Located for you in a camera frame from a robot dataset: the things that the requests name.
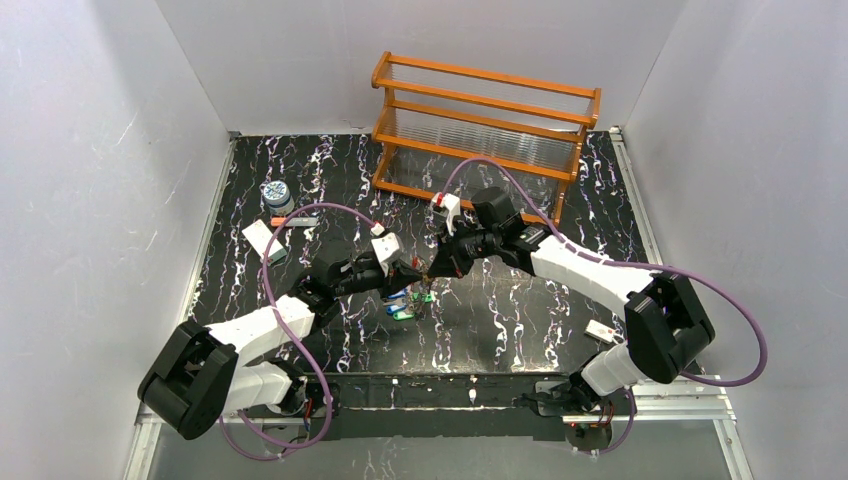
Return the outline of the blue tag key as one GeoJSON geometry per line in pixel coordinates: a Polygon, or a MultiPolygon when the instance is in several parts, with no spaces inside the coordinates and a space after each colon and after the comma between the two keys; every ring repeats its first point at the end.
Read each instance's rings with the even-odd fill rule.
{"type": "Polygon", "coordinates": [[[392,302],[386,303],[385,307],[388,315],[394,315],[397,312],[404,311],[407,308],[407,305],[404,302],[392,302]]]}

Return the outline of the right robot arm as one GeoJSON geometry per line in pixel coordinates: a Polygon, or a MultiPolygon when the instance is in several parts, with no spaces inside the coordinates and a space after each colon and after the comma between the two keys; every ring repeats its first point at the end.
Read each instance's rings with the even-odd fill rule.
{"type": "Polygon", "coordinates": [[[691,281],[653,268],[616,267],[591,251],[568,246],[553,231],[528,224],[498,187],[472,199],[474,223],[459,219],[460,200],[437,194],[434,214],[444,224],[427,275],[461,278],[478,259],[497,256],[531,276],[575,289],[622,318],[626,340],[588,359],[570,374],[562,398],[586,409],[645,380],[671,383],[715,338],[691,281]]]}

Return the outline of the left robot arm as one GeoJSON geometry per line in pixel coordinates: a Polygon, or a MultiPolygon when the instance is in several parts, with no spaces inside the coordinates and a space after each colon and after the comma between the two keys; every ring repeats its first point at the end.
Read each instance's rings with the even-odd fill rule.
{"type": "Polygon", "coordinates": [[[184,439],[206,433],[219,417],[259,405],[281,406],[300,374],[265,354],[326,327],[343,296],[371,290],[388,297],[422,280],[403,260],[383,268],[373,253],[314,260],[275,304],[222,323],[179,324],[143,377],[139,400],[184,439]]]}

